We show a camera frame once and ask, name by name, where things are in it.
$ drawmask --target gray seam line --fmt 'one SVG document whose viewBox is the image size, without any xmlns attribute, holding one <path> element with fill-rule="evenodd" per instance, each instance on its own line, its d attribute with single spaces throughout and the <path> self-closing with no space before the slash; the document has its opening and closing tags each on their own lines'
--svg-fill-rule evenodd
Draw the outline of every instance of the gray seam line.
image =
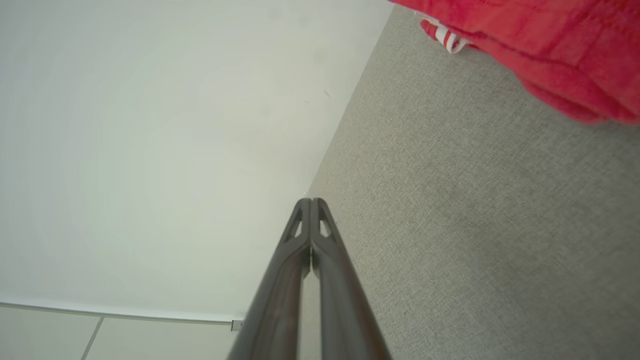
<svg viewBox="0 0 640 360">
<path fill-rule="evenodd" d="M 96 335 L 98 335 L 98 331 L 100 330 L 100 326 L 102 326 L 102 322 L 104 321 L 104 317 L 100 318 L 97 324 L 95 324 L 95 330 L 93 330 L 93 334 L 89 339 L 89 343 L 86 345 L 86 349 L 84 350 L 84 354 L 80 360 L 86 360 L 86 356 L 89 355 L 89 350 L 91 350 L 91 345 L 93 345 L 93 341 L 95 340 Z"/>
<path fill-rule="evenodd" d="M 227 326 L 231 325 L 231 321 L 223 322 L 223 321 L 215 321 L 215 320 L 188 320 L 188 319 L 178 319 L 178 318 L 154 318 L 151 316 L 94 313 L 91 311 L 64 310 L 64 309 L 56 309 L 53 307 L 10 304 L 7 302 L 0 302 L 0 307 L 9 307 L 13 309 L 23 309 L 23 310 L 45 311 L 48 313 L 59 313 L 59 314 L 99 316 L 103 318 L 114 318 L 114 319 L 124 319 L 124 320 L 145 320 L 145 321 L 173 322 L 173 323 L 200 323 L 200 324 L 206 324 L 206 325 L 227 325 Z"/>
</svg>

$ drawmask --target red cloth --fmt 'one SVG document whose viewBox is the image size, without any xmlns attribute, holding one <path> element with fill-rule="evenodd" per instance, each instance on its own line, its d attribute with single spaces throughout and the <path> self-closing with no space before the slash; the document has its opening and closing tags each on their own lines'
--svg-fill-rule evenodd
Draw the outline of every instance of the red cloth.
<svg viewBox="0 0 640 360">
<path fill-rule="evenodd" d="M 640 124 L 639 0 L 392 0 L 438 19 L 577 120 Z"/>
</svg>

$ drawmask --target red towel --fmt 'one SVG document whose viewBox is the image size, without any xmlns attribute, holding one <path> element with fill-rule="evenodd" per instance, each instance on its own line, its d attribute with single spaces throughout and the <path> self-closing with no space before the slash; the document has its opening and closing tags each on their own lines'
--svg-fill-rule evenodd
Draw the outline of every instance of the red towel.
<svg viewBox="0 0 640 360">
<path fill-rule="evenodd" d="M 392 0 L 438 19 L 558 111 L 640 124 L 639 0 Z"/>
</svg>

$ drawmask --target white panel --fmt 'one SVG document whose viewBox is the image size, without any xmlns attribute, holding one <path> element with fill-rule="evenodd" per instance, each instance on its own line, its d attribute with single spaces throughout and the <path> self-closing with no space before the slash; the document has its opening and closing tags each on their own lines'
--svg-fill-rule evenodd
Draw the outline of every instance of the white panel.
<svg viewBox="0 0 640 360">
<path fill-rule="evenodd" d="M 98 320 L 0 307 L 0 359 L 80 360 Z"/>
<path fill-rule="evenodd" d="M 229 325 L 107 318 L 87 360 L 224 360 L 237 334 Z"/>
<path fill-rule="evenodd" d="M 0 1 L 0 302 L 242 318 L 391 7 Z"/>
</svg>

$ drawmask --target gray carpet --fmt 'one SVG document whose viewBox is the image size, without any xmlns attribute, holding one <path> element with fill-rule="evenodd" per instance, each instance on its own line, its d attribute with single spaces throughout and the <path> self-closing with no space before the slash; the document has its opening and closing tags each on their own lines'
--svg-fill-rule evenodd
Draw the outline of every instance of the gray carpet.
<svg viewBox="0 0 640 360">
<path fill-rule="evenodd" d="M 310 192 L 395 359 L 639 359 L 639 140 L 396 8 Z M 300 358 L 319 359 L 305 286 Z"/>
</svg>

